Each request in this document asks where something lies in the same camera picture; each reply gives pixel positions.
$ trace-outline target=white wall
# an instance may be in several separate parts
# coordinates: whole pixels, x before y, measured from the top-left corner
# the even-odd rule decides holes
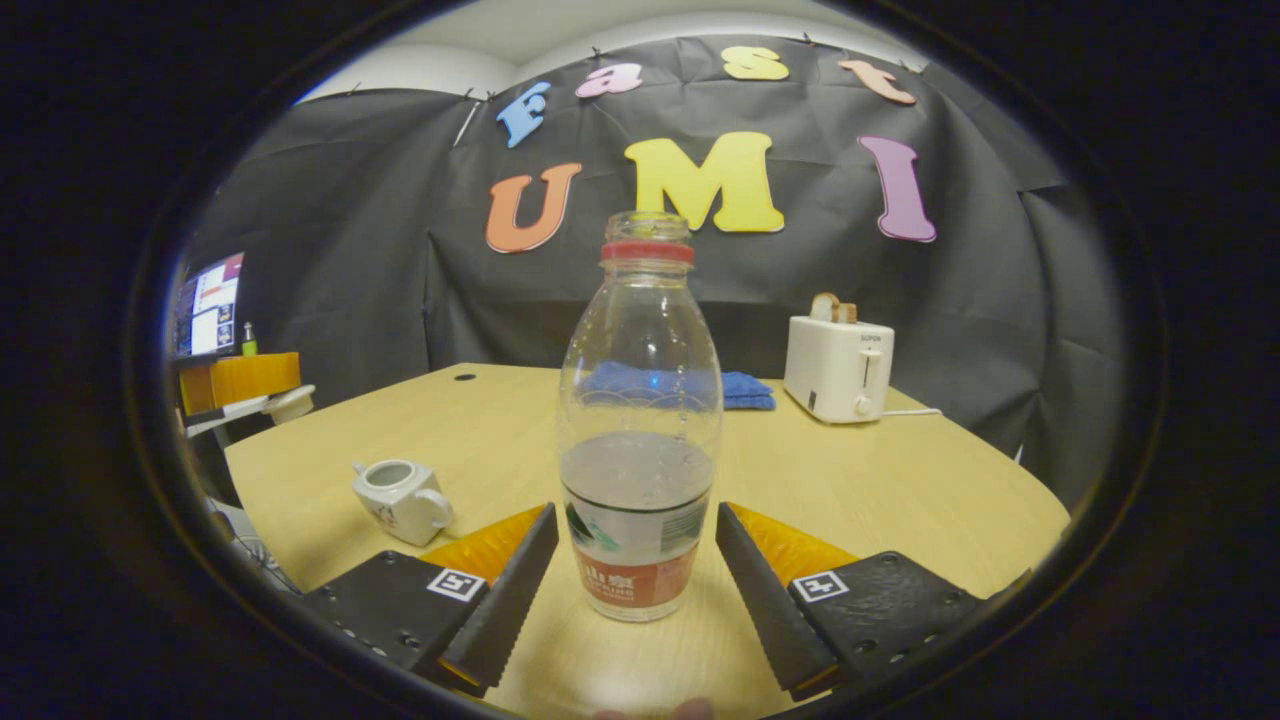
[[[383,45],[355,63],[329,76],[306,94],[300,102],[325,95],[380,87],[438,90],[462,95],[468,87],[472,97],[485,97],[485,91],[499,92],[516,81],[516,65],[485,53],[445,45],[399,44]]]
[[[902,60],[914,70],[928,64],[920,54],[872,29],[824,26],[813,19],[767,13],[685,13],[618,27],[604,26],[603,29],[585,32],[571,42],[548,49],[518,65],[497,56],[497,50],[488,53],[420,42],[417,38],[425,33],[407,32],[338,70],[300,102],[348,92],[357,83],[360,90],[407,87],[456,95],[474,87],[474,97],[485,97],[486,92],[502,92],[547,70],[588,58],[591,55],[591,46],[608,51],[681,36],[733,33],[800,38],[805,32],[814,42],[847,47],[893,64]]]
[[[902,60],[916,72],[928,64],[928,60],[919,53],[883,36],[874,37],[856,29],[822,26],[812,19],[765,13],[686,13],[586,35],[571,45],[557,47],[521,65],[516,70],[516,82],[524,82],[547,70],[588,58],[591,55],[593,46],[605,51],[655,40],[698,35],[768,35],[800,40],[806,32],[814,42],[847,47],[893,64]]]

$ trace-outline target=green bottle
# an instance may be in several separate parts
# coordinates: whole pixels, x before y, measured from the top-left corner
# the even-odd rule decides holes
[[[244,323],[244,341],[241,342],[241,355],[244,357],[257,355],[257,338],[253,337],[253,323]]]

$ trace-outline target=water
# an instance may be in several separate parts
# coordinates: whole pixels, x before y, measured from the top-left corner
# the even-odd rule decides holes
[[[618,620],[655,620],[680,607],[714,461],[680,438],[614,432],[561,457],[564,514],[588,600]]]
[[[561,480],[575,495],[612,507],[662,510],[707,492],[714,461],[672,436],[595,436],[561,457]]]

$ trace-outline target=blue letter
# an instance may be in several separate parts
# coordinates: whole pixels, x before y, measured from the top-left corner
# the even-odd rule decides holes
[[[540,82],[526,90],[515,102],[498,113],[498,119],[507,123],[507,132],[511,133],[507,147],[515,147],[529,133],[538,129],[538,126],[543,124],[543,119],[535,118],[534,113],[541,113],[547,108],[547,99],[539,94],[547,92],[550,87],[552,83]]]

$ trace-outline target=red label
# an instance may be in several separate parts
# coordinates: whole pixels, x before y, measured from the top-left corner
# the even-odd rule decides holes
[[[673,600],[689,583],[695,543],[680,557],[654,565],[609,565],[584,555],[577,547],[582,585],[599,600],[620,607],[650,607]]]

